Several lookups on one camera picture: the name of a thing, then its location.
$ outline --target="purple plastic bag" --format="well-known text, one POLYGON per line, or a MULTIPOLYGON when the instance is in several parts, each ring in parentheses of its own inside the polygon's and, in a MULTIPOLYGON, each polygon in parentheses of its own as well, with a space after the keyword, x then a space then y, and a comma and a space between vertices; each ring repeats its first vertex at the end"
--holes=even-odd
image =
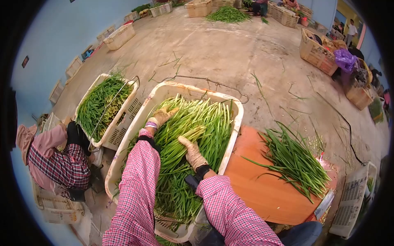
POLYGON ((350 74, 353 71, 354 64, 358 60, 357 56, 350 54, 347 49, 334 50, 335 63, 342 68, 345 73, 350 74))

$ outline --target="black wristband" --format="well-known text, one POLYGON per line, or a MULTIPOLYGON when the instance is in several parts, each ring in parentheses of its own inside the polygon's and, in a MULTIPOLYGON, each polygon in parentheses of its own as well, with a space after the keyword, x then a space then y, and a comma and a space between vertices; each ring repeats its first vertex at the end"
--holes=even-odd
POLYGON ((156 146, 156 143, 154 142, 154 140, 153 140, 152 138, 150 138, 150 137, 148 137, 148 136, 145 136, 145 135, 141 135, 141 136, 139 136, 139 137, 137 138, 136 143, 137 143, 139 140, 147 141, 147 142, 152 146, 152 148, 154 148, 155 150, 157 150, 157 152, 159 152, 159 154, 160 154, 161 149, 160 149, 159 146, 156 146))
POLYGON ((201 179, 204 178, 204 175, 209 172, 209 169, 212 169, 208 164, 197 167, 196 175, 198 175, 201 179))

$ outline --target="beige work glove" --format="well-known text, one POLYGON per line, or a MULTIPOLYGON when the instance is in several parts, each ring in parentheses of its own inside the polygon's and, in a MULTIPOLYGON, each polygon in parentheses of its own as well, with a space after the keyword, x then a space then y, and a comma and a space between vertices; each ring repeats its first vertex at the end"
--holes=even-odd
POLYGON ((174 114, 176 114, 179 110, 178 107, 174 108, 173 110, 168 111, 171 105, 167 105, 165 107, 162 107, 161 109, 158 109, 152 117, 148 119, 147 122, 153 122, 156 124, 156 129, 159 129, 164 123, 167 122, 174 114))
POLYGON ((208 165, 208 162, 200 153, 197 142, 193 144, 184 136, 179 136, 178 141, 188 148, 186 160, 189 162, 194 171, 196 171, 197 167, 199 166, 208 165))

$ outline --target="orange cutting board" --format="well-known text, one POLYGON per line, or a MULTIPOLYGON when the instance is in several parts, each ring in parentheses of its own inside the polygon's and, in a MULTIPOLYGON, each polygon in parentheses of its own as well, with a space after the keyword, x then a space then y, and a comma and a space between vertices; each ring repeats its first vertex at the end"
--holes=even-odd
MULTIPOLYGON (((268 150, 262 142, 263 138, 258 131, 249 126, 241 126, 241 135, 238 136, 233 152, 230 156, 225 175, 230 178, 232 188, 245 204, 252 208, 266 221, 298 225, 303 223, 322 201, 311 195, 312 204, 308 198, 299 193, 291 184, 279 179, 268 168, 258 166, 242 156, 264 165, 273 165, 263 157, 268 150)), ((323 164, 329 170, 329 163, 323 164)), ((332 181, 326 186, 335 189, 337 174, 334 170, 327 173, 332 181)))

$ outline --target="plaid shirt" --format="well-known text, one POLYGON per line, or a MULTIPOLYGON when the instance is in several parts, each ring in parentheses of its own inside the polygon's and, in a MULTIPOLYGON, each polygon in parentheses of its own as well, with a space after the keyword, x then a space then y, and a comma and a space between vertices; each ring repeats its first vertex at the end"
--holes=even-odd
MULTIPOLYGON (((139 135, 153 136, 145 129, 139 135)), ((138 141, 128 155, 119 201, 103 245, 159 246, 154 235, 154 195, 160 157, 147 141, 138 141)), ((283 246, 272 229, 233 191, 226 176, 214 176, 198 185, 208 220, 225 237, 226 245, 283 246)))
MULTIPOLYGON (((69 144, 63 153, 53 149, 52 156, 47 158, 41 155, 33 145, 30 145, 27 156, 28 165, 36 166, 45 176, 65 188, 86 190, 90 170, 82 147, 77 144, 69 144)), ((68 191, 61 195, 70 198, 68 191)))

